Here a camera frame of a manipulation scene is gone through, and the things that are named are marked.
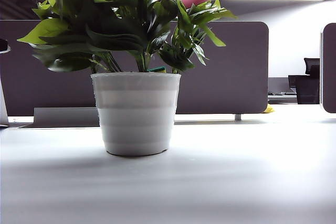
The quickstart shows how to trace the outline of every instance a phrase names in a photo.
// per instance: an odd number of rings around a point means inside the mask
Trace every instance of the office chair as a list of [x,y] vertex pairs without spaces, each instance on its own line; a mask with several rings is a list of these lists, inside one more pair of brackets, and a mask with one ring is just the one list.
[[312,76],[296,76],[298,104],[320,103],[320,79]]
[[288,76],[288,86],[289,88],[296,93],[296,76]]
[[320,69],[320,58],[304,58],[304,60],[304,62],[306,63],[305,74],[312,75],[312,71],[316,73],[316,70]]

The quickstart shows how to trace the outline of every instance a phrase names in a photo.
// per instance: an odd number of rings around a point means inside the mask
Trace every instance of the white wall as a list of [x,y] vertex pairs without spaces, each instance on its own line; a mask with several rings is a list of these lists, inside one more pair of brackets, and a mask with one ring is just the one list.
[[320,33],[336,22],[336,1],[300,2],[238,15],[238,20],[268,25],[270,77],[304,74],[303,58],[320,57]]

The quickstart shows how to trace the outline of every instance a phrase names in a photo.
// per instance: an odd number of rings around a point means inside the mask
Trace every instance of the stem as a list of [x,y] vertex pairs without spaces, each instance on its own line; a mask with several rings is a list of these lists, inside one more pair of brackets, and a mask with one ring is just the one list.
[[145,69],[146,71],[149,68],[150,62],[151,62],[151,55],[148,52],[144,52],[144,58],[145,58]]
[[144,51],[143,53],[142,53],[142,57],[143,57],[143,62],[144,62],[144,66],[145,66],[145,70],[147,71],[147,69],[148,69],[148,56],[147,56],[147,52],[146,51]]
[[96,56],[100,57],[100,59],[105,63],[105,65],[108,67],[108,69],[102,65],[100,62],[96,61],[96,60],[91,60],[91,62],[99,65],[102,69],[104,69],[105,71],[110,71],[112,73],[116,72],[116,70],[113,68],[113,66],[111,66],[109,64],[109,57],[106,55],[105,52],[100,52],[100,53],[96,53]]
[[98,65],[99,67],[101,67],[102,69],[104,69],[105,71],[108,71],[109,69],[107,69],[106,67],[104,67],[104,65],[102,65],[101,63],[99,63],[98,61],[96,60],[92,60],[92,59],[89,59],[92,63]]
[[139,58],[140,58],[140,60],[141,60],[139,71],[140,71],[140,72],[146,72],[146,63],[145,63],[144,54],[143,54],[143,53],[140,54],[140,55],[139,55]]
[[97,73],[97,70],[96,70],[96,66],[95,66],[95,65],[91,66],[91,72],[92,72],[92,73]]
[[110,60],[111,60],[111,63],[113,64],[113,66],[118,70],[118,72],[122,72],[121,68],[119,67],[118,63],[116,62],[116,60],[114,59],[113,55],[111,52],[109,52],[110,56]]
[[180,73],[180,71],[177,68],[173,68],[172,73]]
[[138,70],[139,70],[139,72],[142,72],[142,71],[141,71],[141,66],[140,66],[140,64],[137,62],[136,65],[138,66]]
[[106,63],[106,65],[107,65],[107,67],[109,68],[110,72],[112,72],[112,73],[113,73],[113,72],[118,72],[118,70],[115,68],[115,66],[114,66],[113,63],[111,62],[110,54],[104,52],[103,55],[104,55],[104,58],[105,58],[105,63]]

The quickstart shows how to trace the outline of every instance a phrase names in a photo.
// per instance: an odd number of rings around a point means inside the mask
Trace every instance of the yellow object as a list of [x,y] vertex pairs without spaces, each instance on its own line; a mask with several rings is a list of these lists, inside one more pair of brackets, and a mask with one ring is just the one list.
[[166,73],[166,70],[163,69],[163,70],[161,70],[161,71],[157,71],[157,73]]
[[267,104],[267,108],[263,113],[271,113],[274,112],[275,110],[273,109],[273,107],[271,106],[271,104]]

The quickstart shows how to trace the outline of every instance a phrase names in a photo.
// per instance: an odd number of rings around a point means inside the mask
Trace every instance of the desk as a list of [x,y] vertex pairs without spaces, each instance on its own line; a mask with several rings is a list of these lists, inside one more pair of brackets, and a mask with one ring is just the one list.
[[269,95],[268,101],[277,101],[277,102],[288,102],[288,103],[297,103],[298,100],[296,95]]
[[178,116],[153,156],[105,152],[99,128],[1,133],[1,223],[336,223],[336,115]]

